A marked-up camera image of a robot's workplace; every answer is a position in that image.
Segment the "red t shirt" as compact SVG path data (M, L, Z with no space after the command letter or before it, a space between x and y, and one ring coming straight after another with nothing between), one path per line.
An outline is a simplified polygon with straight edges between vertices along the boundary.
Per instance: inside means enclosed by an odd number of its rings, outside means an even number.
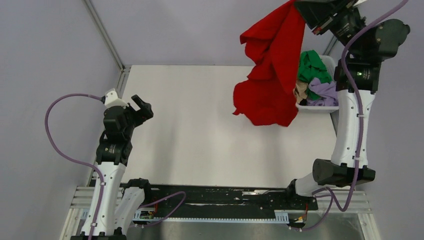
M305 26L295 2L289 0L240 35L254 67L234 87L234 115L244 115L255 126L292 123L298 114L294 89Z

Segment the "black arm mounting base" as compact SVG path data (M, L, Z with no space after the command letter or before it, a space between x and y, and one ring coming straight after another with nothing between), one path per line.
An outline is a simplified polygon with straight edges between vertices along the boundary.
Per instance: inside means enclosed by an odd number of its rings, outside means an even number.
M135 179L121 187L146 188L143 204L153 203L153 216L159 218L270 220L277 210L303 213L318 209L315 198L295 194L293 183L288 188L265 189L150 184Z

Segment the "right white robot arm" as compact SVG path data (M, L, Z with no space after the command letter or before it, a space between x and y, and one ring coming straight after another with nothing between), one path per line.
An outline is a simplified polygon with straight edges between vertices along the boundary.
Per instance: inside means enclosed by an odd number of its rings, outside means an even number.
M396 56L411 29L391 18L406 5L404 0L369 24L356 0L297 0L294 5L315 35L330 31L344 47L334 74L339 116L331 158L316 159L311 173L286 189L286 204L303 209L332 187L354 190L375 179L367 158L367 132L381 65Z

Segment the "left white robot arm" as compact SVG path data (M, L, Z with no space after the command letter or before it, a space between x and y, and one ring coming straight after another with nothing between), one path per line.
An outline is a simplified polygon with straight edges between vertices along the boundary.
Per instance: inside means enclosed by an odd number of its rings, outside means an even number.
M117 203L121 180L126 171L132 150L134 129L151 119L154 114L150 103L138 95L131 97L139 107L116 95L105 96L103 113L104 130L96 149L97 179L90 209L80 234L72 240L125 240L132 217L138 206L149 206L153 193L146 179L132 179L121 203Z

